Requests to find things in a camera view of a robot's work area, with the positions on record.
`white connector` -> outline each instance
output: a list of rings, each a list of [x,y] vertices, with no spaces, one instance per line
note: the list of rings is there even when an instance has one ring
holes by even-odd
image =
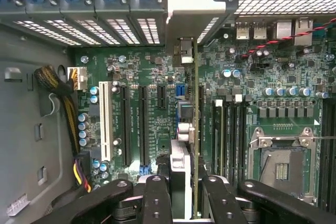
[[[99,82],[100,138],[101,160],[111,161],[113,158],[112,128],[112,82]]]
[[[70,79],[71,71],[77,72],[77,77],[74,80],[74,89],[86,91],[88,89],[88,75],[86,67],[69,67],[68,68],[68,80]]]

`cable bundle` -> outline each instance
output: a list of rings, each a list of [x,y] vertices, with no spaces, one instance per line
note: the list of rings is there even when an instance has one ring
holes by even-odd
[[[80,160],[75,159],[75,163],[73,164],[73,171],[74,175],[76,177],[76,180],[79,185],[83,185],[85,190],[90,193],[91,192],[91,186],[88,183],[88,180],[86,179],[84,172],[80,166]]]
[[[80,151],[78,129],[76,126],[77,111],[75,110],[75,104],[71,97],[71,94],[74,92],[73,84],[78,83],[76,81],[76,78],[78,78],[77,71],[70,72],[70,78],[67,83],[61,81],[52,65],[46,65],[36,69],[34,76],[39,86],[43,87],[48,92],[56,94],[60,99],[66,113],[72,153],[74,156],[77,155]]]

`motherboard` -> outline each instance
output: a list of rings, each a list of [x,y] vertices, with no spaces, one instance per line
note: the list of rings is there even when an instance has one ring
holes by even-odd
[[[197,74],[161,47],[75,49],[88,77],[78,91],[79,134],[95,188],[156,174],[171,140],[186,141],[183,123],[195,113],[188,83],[198,77],[198,150],[207,172],[231,184],[256,179],[317,205],[335,44],[319,32],[309,49],[271,45],[240,57],[259,42],[228,33],[199,47]]]

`screw hole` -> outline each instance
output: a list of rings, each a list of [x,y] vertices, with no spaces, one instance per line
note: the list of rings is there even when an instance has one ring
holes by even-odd
[[[226,217],[227,217],[228,219],[233,219],[233,213],[231,213],[231,212],[227,212],[227,213],[226,213]]]

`white pci slot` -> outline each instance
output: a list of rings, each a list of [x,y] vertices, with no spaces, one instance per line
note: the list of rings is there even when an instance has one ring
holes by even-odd
[[[113,158],[112,128],[112,82],[99,82],[100,138],[101,160],[111,161]]]

